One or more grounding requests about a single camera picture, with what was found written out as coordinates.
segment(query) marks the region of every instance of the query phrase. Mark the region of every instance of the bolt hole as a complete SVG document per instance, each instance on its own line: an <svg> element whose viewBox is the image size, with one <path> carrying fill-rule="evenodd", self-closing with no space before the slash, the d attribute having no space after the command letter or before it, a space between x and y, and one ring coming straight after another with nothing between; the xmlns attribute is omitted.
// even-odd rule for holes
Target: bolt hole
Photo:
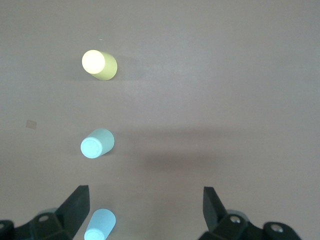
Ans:
<svg viewBox="0 0 320 240"><path fill-rule="evenodd" d="M284 232L284 229L279 226L278 224L272 224L271 225L271 229L277 233L283 233Z"/></svg>
<svg viewBox="0 0 320 240"><path fill-rule="evenodd" d="M233 222L234 224L239 224L241 223L240 218L238 218L237 216L231 216L230 217L231 222Z"/></svg>
<svg viewBox="0 0 320 240"><path fill-rule="evenodd" d="M49 217L47 215L44 215L39 218L39 222L44 222L44 221L47 221L48 219Z"/></svg>

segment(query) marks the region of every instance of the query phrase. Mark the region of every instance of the yellow cylinder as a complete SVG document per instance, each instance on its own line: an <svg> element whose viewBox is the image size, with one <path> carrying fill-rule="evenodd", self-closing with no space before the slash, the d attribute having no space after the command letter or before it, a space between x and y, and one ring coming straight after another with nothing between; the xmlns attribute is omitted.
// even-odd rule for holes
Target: yellow cylinder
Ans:
<svg viewBox="0 0 320 240"><path fill-rule="evenodd" d="M112 79L118 69L113 56L98 50L87 51L82 57L82 66L89 74L103 81Z"/></svg>

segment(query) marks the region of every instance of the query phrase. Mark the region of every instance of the gray table surface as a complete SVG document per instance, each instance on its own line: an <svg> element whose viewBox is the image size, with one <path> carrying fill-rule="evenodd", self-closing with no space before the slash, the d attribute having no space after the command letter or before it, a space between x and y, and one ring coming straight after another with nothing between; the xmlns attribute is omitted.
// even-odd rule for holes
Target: gray table surface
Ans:
<svg viewBox="0 0 320 240"><path fill-rule="evenodd" d="M211 186L260 228L320 239L319 23L318 0L1 1L0 218L89 185L75 240L99 208L110 240L196 240ZM91 49L112 80L84 71ZM88 159L96 128L115 146Z"/></svg>

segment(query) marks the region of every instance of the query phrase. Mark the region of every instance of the cylinder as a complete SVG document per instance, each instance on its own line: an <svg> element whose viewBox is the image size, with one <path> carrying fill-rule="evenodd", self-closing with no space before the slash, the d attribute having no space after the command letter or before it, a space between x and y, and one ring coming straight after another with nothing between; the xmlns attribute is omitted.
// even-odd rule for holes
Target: cylinder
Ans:
<svg viewBox="0 0 320 240"><path fill-rule="evenodd" d="M84 233L84 240L106 240L116 224L116 217L108 209L96 210Z"/></svg>
<svg viewBox="0 0 320 240"><path fill-rule="evenodd" d="M118 64L110 54L98 50L89 50L82 57L85 71L99 80L110 80L117 72Z"/></svg>
<svg viewBox="0 0 320 240"><path fill-rule="evenodd" d="M98 128L89 134L81 143L84 156L95 159L109 152L115 145L115 137L105 128Z"/></svg>

